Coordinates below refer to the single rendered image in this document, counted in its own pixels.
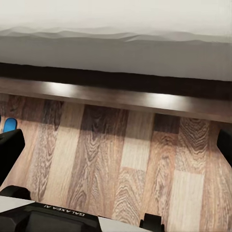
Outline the sandal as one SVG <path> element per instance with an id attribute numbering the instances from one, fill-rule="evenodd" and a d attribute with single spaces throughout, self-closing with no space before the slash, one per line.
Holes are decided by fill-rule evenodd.
<path id="1" fill-rule="evenodd" d="M 17 120 L 14 118 L 8 118 L 5 121 L 3 133 L 16 130 L 16 127 L 17 127 Z"/>

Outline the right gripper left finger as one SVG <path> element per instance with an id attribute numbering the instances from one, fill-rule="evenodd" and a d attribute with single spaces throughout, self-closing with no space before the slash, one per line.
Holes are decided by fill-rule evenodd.
<path id="1" fill-rule="evenodd" d="M 0 134 L 0 187 L 25 147 L 21 129 Z"/>

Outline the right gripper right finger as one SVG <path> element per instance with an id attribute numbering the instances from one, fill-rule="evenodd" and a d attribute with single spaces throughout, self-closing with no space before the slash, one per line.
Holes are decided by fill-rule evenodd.
<path id="1" fill-rule="evenodd" d="M 232 130 L 222 128 L 217 138 L 217 147 L 232 166 Z"/>

